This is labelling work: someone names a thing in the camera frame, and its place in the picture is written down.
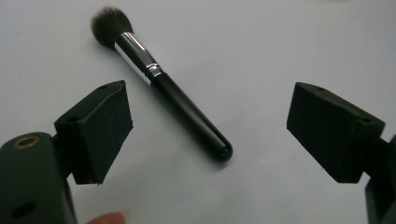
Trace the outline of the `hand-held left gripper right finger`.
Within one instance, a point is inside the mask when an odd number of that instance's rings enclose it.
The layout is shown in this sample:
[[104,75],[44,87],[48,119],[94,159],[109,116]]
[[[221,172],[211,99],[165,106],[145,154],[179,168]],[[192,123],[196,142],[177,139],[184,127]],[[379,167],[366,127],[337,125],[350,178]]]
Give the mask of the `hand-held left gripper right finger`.
[[384,128],[384,121],[324,88],[294,86],[287,129],[338,183],[360,180],[367,148]]

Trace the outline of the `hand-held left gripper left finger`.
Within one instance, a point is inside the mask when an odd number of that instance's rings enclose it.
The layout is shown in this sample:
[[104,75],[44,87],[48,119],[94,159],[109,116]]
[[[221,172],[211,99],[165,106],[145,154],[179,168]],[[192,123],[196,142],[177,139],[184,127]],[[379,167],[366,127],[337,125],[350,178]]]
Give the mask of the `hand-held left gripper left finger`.
[[55,121],[78,184],[101,184],[133,128],[126,83],[103,85]]

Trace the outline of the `black makeup brush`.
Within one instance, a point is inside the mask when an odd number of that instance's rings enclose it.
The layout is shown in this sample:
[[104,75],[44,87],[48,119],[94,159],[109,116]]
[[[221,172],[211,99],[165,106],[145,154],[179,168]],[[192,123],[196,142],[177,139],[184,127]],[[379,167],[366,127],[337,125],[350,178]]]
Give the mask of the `black makeup brush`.
[[215,160],[228,161],[232,157],[232,144],[137,40],[130,20],[121,9],[101,8],[91,19],[91,30],[102,46],[116,51],[174,108]]

